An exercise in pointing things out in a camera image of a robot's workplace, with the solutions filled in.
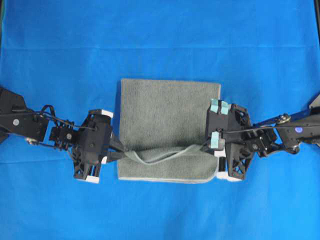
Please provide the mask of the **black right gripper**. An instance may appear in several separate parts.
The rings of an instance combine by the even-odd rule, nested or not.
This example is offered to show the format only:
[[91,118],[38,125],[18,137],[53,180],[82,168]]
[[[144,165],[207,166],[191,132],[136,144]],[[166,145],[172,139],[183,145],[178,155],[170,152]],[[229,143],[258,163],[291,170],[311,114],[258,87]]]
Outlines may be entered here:
[[207,109],[205,138],[200,151],[218,158],[216,177],[227,181],[243,181],[254,153],[245,140],[252,126],[248,110],[235,103],[211,99]]

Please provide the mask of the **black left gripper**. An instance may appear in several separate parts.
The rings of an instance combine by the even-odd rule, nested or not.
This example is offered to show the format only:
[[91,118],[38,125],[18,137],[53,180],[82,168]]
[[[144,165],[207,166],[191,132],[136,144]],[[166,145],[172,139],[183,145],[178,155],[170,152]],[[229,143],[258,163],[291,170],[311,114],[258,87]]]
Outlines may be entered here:
[[75,145],[71,149],[73,177],[78,181],[98,184],[101,165],[118,161],[125,155],[125,146],[111,127],[113,112],[94,109],[77,132]]

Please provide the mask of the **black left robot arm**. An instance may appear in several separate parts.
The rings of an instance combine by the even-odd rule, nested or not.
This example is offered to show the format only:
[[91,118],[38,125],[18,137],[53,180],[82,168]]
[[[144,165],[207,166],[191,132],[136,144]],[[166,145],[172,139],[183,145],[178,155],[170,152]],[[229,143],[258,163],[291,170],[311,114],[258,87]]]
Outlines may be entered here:
[[69,154],[73,177],[78,181],[99,183],[101,166],[121,159],[127,151],[114,134],[112,118],[112,112],[92,109],[83,123],[76,125],[73,121],[58,118],[52,105],[34,111],[27,107],[21,95],[3,87],[0,89],[0,141],[16,135],[30,145],[48,147],[44,139],[52,121],[51,148]]

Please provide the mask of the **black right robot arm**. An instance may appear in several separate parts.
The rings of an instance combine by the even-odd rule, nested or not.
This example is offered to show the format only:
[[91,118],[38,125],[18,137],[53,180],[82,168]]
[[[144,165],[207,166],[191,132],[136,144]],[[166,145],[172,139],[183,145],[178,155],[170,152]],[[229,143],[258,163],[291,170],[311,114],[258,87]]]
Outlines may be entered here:
[[308,109],[252,124],[245,107],[212,99],[206,114],[205,142],[201,151],[217,158],[217,177],[243,181],[255,155],[281,151],[295,155],[300,144],[320,144],[320,98]]

